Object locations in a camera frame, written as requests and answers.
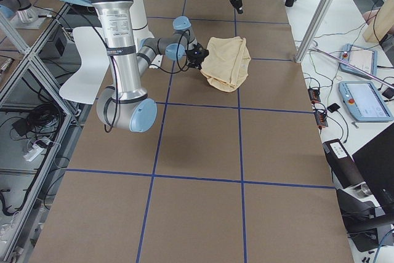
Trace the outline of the cream long-sleeve graphic shirt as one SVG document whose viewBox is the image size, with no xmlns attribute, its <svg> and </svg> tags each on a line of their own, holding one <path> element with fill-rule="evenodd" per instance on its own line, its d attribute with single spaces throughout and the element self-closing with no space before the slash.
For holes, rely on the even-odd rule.
<svg viewBox="0 0 394 263">
<path fill-rule="evenodd" d="M 211 37 L 207 50 L 209 55 L 201 64 L 201 73 L 208 83 L 223 92 L 237 90 L 248 76 L 248 66 L 251 61 L 246 38 Z"/>
</svg>

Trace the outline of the white chair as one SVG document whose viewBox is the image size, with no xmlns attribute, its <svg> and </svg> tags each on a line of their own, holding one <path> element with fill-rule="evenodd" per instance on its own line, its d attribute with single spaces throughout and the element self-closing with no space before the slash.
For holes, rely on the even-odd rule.
<svg viewBox="0 0 394 263">
<path fill-rule="evenodd" d="M 103 30 L 100 27 L 77 27 L 73 30 L 73 37 L 81 66 L 61 86 L 59 94 L 66 100 L 92 105 L 110 64 L 102 42 Z"/>
</svg>

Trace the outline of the orange circuit board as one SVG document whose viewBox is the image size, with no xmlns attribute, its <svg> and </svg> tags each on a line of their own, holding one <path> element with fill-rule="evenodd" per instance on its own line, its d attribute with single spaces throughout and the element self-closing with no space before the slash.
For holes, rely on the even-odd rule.
<svg viewBox="0 0 394 263">
<path fill-rule="evenodd" d="M 308 89 L 308 95 L 309 95 L 311 103 L 319 103 L 319 102 L 321 102 L 320 91 L 318 89 L 309 88 Z"/>
</svg>

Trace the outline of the far blue teach pendant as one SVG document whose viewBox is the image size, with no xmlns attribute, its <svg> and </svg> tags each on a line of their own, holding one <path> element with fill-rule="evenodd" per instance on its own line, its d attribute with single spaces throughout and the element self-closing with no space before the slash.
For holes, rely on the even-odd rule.
<svg viewBox="0 0 394 263">
<path fill-rule="evenodd" d="M 377 72 L 377 51 L 360 46 L 345 44 L 340 59 L 372 74 Z"/>
</svg>

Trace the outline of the blue teach pendant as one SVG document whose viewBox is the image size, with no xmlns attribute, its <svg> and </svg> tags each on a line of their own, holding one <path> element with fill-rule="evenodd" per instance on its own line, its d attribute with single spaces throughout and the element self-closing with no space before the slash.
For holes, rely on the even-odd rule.
<svg viewBox="0 0 394 263">
<path fill-rule="evenodd" d="M 372 74 L 377 72 L 377 51 L 360 46 L 345 44 L 340 59 Z"/>
<path fill-rule="evenodd" d="M 357 122 L 391 122 L 393 115 L 375 85 L 369 81 L 342 81 L 338 85 L 350 115 Z"/>
</svg>

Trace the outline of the near blue teach pendant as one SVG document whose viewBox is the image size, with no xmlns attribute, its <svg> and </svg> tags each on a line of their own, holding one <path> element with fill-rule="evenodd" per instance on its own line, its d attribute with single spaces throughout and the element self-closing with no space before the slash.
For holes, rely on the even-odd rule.
<svg viewBox="0 0 394 263">
<path fill-rule="evenodd" d="M 342 81 L 338 85 L 350 115 L 357 122 L 391 122 L 393 115 L 375 85 L 369 81 Z"/>
</svg>

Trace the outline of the white power strip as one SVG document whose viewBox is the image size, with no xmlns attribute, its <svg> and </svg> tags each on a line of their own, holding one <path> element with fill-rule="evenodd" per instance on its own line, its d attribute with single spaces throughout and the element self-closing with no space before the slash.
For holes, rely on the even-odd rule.
<svg viewBox="0 0 394 263">
<path fill-rule="evenodd" d="M 49 145 L 48 139 L 39 139 L 35 141 L 27 154 L 23 157 L 26 161 L 32 162 L 38 155 L 40 155 Z"/>
</svg>

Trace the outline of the black monitor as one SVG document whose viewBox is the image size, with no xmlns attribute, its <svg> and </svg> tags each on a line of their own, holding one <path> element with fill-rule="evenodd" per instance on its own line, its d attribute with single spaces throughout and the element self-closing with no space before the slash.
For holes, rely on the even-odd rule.
<svg viewBox="0 0 394 263">
<path fill-rule="evenodd" d="M 360 201 L 337 191 L 347 234 L 358 251 L 393 245 L 393 125 L 384 129 L 353 154 L 365 184 L 378 202 Z"/>
</svg>

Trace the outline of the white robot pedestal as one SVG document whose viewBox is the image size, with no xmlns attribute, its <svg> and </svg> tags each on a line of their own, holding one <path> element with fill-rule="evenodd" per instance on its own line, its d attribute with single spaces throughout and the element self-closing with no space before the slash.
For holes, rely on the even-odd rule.
<svg viewBox="0 0 394 263">
<path fill-rule="evenodd" d="M 133 0 L 133 4 L 130 8 L 130 16 L 131 16 L 131 24 L 132 24 L 132 34 L 134 38 L 134 44 L 136 48 L 136 52 L 140 50 L 142 47 L 142 42 L 147 38 L 153 38 L 153 33 L 149 30 L 147 16 L 145 12 L 145 6 L 143 0 Z M 143 63 L 139 64 L 139 73 L 140 76 L 143 75 L 145 70 L 148 68 L 159 68 L 161 66 L 163 56 L 155 55 L 151 58 L 151 63 Z"/>
</svg>

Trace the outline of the aluminium frame post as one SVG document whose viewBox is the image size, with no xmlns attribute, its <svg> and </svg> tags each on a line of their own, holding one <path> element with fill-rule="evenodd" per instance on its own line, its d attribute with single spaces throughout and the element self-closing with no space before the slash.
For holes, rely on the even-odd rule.
<svg viewBox="0 0 394 263">
<path fill-rule="evenodd" d="M 315 13 L 312 17 L 312 20 L 304 34 L 302 42 L 299 46 L 299 49 L 294 57 L 296 63 L 301 63 L 304 59 L 307 50 L 312 44 L 313 38 L 316 36 L 317 31 L 323 22 L 323 18 L 325 17 L 328 9 L 333 0 L 320 0 L 318 7 L 315 10 Z"/>
</svg>

